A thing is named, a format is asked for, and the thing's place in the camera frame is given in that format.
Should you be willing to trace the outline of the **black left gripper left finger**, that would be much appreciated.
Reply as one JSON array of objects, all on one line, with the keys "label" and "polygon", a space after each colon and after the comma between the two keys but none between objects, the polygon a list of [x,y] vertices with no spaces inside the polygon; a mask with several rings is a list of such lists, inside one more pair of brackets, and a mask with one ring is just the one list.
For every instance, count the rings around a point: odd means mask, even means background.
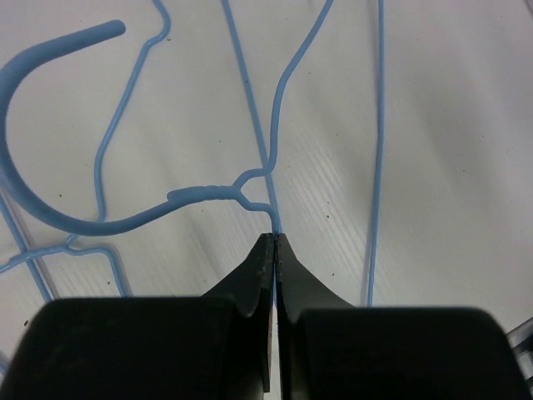
[{"label": "black left gripper left finger", "polygon": [[261,399],[271,383],[274,238],[197,297],[68,298],[32,320],[4,399]]}]

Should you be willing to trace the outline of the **blue wire hanger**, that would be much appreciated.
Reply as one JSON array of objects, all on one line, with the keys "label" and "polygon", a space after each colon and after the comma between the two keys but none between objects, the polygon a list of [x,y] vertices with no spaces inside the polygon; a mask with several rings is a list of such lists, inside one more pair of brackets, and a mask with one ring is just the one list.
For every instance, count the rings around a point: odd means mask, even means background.
[{"label": "blue wire hanger", "polygon": [[[2,272],[6,272],[21,263],[27,264],[32,272],[35,283],[37,284],[37,288],[47,302],[51,301],[52,296],[48,293],[45,287],[45,280],[39,274],[34,261],[37,258],[56,253],[66,253],[76,257],[101,253],[106,256],[110,262],[110,267],[120,295],[123,297],[128,295],[126,279],[120,271],[117,257],[111,248],[88,247],[84,249],[75,249],[71,244],[79,236],[101,237],[127,233],[187,205],[211,200],[234,200],[247,211],[265,212],[271,219],[273,232],[278,234],[281,231],[281,220],[276,204],[273,202],[250,202],[242,193],[242,188],[249,180],[264,177],[266,179],[267,190],[269,192],[273,190],[271,172],[276,166],[277,135],[281,111],[281,99],[287,80],[291,74],[289,71],[285,71],[282,74],[274,97],[271,115],[270,144],[268,146],[264,145],[262,142],[258,144],[259,153],[262,158],[262,167],[246,170],[230,186],[185,187],[168,193],[167,200],[164,203],[144,212],[140,212],[132,217],[115,222],[107,221],[107,205],[102,180],[103,158],[107,151],[107,146],[112,140],[112,135],[126,109],[149,51],[153,46],[167,37],[171,28],[172,21],[164,4],[160,1],[155,1],[153,4],[162,17],[162,30],[155,37],[148,39],[142,46],[134,64],[131,76],[127,81],[124,93],[117,105],[117,109],[112,116],[111,122],[108,125],[95,156],[93,181],[98,212],[96,221],[89,222],[70,217],[48,206],[40,197],[38,197],[22,180],[22,177],[17,171],[10,152],[8,151],[7,129],[5,127],[1,128],[2,188],[5,189],[8,195],[30,215],[49,226],[69,234],[65,241],[58,245],[41,247],[34,250],[22,247],[20,254],[12,257],[7,263],[1,266]],[[20,52],[1,69],[1,119],[3,121],[7,119],[7,111],[13,94],[22,80],[33,70],[42,66],[44,63],[51,62],[52,60],[66,56],[70,53],[120,36],[125,33],[125,31],[126,27],[123,22],[112,20],[95,27],[90,27],[82,31],[40,43]]]},{"label": "blue wire hanger", "polygon": [[376,137],[376,1],[4,1],[1,59],[100,24],[27,75],[3,189],[36,246],[77,232],[138,296],[196,293],[276,212],[299,258],[358,304]]}]

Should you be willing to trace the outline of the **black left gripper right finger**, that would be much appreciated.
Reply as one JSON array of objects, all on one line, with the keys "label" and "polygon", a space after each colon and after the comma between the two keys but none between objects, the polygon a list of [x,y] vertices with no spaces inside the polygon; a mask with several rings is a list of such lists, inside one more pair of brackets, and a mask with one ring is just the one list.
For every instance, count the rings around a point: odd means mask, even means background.
[{"label": "black left gripper right finger", "polygon": [[497,321],[474,307],[355,307],[276,239],[285,399],[528,399]]}]

